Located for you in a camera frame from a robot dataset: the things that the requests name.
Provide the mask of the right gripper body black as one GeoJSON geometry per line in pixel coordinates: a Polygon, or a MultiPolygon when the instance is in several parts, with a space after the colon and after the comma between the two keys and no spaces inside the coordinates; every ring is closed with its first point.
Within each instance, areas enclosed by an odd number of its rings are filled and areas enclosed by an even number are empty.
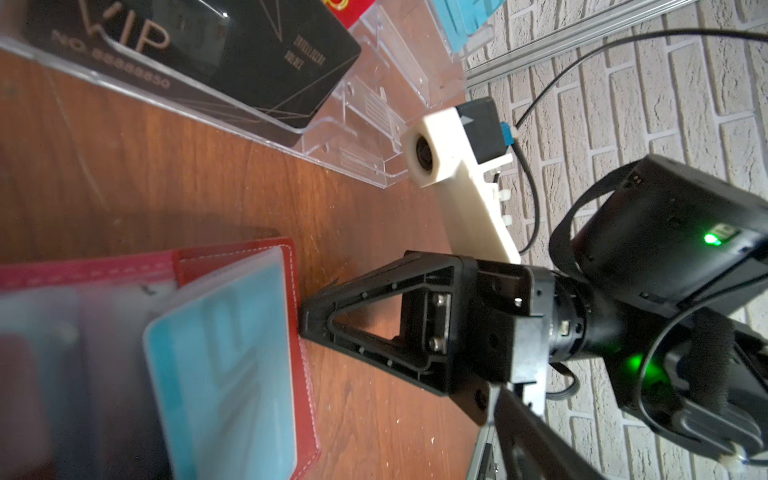
{"type": "Polygon", "coordinates": [[[417,255],[413,290],[415,385],[489,414],[484,385],[503,386],[534,414],[555,399],[548,372],[604,333],[606,298],[541,267],[444,254],[417,255]]]}

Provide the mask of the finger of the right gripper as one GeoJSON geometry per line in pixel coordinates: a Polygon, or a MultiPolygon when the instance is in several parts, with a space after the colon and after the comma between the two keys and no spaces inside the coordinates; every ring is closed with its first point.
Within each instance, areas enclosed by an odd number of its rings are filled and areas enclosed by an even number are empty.
{"type": "Polygon", "coordinates": [[[440,396],[455,389],[461,351],[462,259],[402,258],[305,299],[299,333],[440,396]]]}

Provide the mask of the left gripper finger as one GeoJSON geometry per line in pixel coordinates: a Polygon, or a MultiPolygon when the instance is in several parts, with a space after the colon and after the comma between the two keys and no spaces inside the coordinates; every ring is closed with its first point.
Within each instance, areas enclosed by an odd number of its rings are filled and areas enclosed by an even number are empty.
{"type": "Polygon", "coordinates": [[[511,479],[602,479],[512,391],[499,391],[494,424],[511,479]]]}

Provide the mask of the clear acrylic card display stand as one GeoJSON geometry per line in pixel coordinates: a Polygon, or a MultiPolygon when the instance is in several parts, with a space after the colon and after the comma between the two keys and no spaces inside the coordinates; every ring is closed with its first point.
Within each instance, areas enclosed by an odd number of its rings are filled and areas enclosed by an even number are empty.
{"type": "Polygon", "coordinates": [[[4,50],[379,187],[406,175],[401,136],[464,91],[462,57],[448,48],[432,1],[375,1],[346,28],[361,54],[303,129],[244,108],[228,119],[221,101],[207,110],[41,50],[22,35],[27,2],[1,5],[4,50]]]}

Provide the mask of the red leather card wallet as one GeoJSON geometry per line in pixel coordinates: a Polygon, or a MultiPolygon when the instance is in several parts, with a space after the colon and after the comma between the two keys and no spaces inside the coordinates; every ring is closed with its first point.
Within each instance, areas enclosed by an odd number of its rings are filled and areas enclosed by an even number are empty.
{"type": "Polygon", "coordinates": [[[1,269],[5,479],[299,479],[318,453],[286,238],[1,269]]]}

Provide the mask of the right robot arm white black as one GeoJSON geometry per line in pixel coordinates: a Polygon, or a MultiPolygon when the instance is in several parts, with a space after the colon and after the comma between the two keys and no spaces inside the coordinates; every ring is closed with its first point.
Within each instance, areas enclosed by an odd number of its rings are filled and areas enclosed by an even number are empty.
{"type": "Polygon", "coordinates": [[[618,406],[730,469],[767,463],[767,341],[731,315],[767,288],[764,199],[649,155],[552,232],[551,268],[409,251],[307,299],[307,340],[450,397],[516,479],[596,471],[542,420],[546,376],[600,358],[618,406]]]}

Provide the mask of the teal VIP card in stand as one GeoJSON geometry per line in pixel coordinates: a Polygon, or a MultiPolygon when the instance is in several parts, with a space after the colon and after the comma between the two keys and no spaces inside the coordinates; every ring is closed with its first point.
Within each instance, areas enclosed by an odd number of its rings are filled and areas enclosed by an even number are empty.
{"type": "Polygon", "coordinates": [[[490,18],[505,3],[505,0],[435,0],[431,5],[450,51],[466,57],[495,37],[490,18]]]}

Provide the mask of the black VIP card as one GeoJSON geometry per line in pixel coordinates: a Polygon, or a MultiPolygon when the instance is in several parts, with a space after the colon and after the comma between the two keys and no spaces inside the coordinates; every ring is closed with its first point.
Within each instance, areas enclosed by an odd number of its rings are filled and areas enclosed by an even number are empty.
{"type": "Polygon", "coordinates": [[[156,95],[293,129],[361,54],[320,1],[29,1],[22,35],[156,95]]]}

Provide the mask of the red VIP card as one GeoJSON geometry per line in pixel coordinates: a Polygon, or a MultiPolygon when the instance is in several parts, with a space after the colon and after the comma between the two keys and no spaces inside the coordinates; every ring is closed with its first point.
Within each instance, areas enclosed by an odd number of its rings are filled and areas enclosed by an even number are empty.
{"type": "Polygon", "coordinates": [[[375,0],[323,0],[322,3],[350,29],[374,4],[375,0]]]}

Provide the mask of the aluminium corner wall profile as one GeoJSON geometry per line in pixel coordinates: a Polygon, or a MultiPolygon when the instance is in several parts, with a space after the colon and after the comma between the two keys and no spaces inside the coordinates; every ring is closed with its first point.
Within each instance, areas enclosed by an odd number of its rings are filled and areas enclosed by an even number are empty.
{"type": "Polygon", "coordinates": [[[692,0],[637,0],[611,6],[470,68],[466,74],[466,87],[471,89],[489,83],[691,3],[692,0]]]}

